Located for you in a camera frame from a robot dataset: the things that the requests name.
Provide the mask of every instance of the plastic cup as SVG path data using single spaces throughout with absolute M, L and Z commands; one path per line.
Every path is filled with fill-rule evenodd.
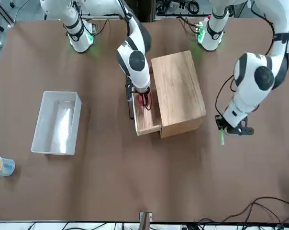
M 11 159 L 0 157 L 0 176 L 10 176 L 15 170 L 15 162 Z

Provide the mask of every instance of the brown tabletop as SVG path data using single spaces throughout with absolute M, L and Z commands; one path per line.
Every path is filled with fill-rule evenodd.
M 126 38 L 124 22 L 111 21 L 85 54 L 73 50 L 61 22 L 18 23 L 8 31 L 0 61 L 0 155 L 17 169 L 0 177 L 0 220 L 137 221 L 140 211 L 150 211 L 154 221 L 220 221 L 258 196 L 289 201 L 289 72 L 249 116 L 253 136 L 226 137 L 221 146 L 214 121 L 222 83 L 245 51 L 266 52 L 269 25 L 231 19 L 215 52 L 195 45 L 179 20 L 145 26 L 152 36 L 148 60 L 192 51 L 207 114 L 199 130 L 166 139 L 136 135 L 115 55 Z M 44 91 L 75 91 L 83 102 L 74 156 L 31 153 Z M 288 205 L 262 204 L 289 216 Z M 277 220 L 255 207 L 250 221 Z

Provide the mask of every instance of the wooden box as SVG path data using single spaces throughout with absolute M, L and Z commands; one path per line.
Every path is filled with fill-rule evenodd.
M 197 129 L 206 115 L 190 51 L 152 59 L 152 109 L 133 95 L 137 135 L 160 131 L 161 138 Z

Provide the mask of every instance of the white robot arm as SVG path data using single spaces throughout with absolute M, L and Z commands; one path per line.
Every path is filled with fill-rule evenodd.
M 40 3 L 46 14 L 63 22 L 77 52 L 85 52 L 93 44 L 91 24 L 80 18 L 77 10 L 70 6 L 70 0 L 40 0 Z M 147 106 L 150 74 L 145 54 L 151 47 L 149 32 L 124 0 L 81 0 L 80 3 L 95 16 L 118 13 L 127 23 L 128 37 L 117 49 L 117 60 L 127 76 L 127 99 L 130 100 L 134 86 L 143 97 L 143 105 Z
M 204 21 L 201 45 L 209 51 L 220 43 L 228 19 L 227 6 L 245 0 L 211 0 L 213 14 Z M 227 133 L 251 135 L 253 129 L 241 125 L 249 113 L 254 111 L 285 79 L 289 67 L 289 0 L 255 0 L 257 7 L 265 13 L 273 28 L 270 55 L 244 53 L 234 67 L 237 90 L 223 115 L 216 116 L 219 129 Z

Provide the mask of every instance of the white plastic bin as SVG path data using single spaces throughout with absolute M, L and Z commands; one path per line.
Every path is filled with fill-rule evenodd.
M 31 151 L 74 155 L 81 106 L 76 92 L 45 91 Z

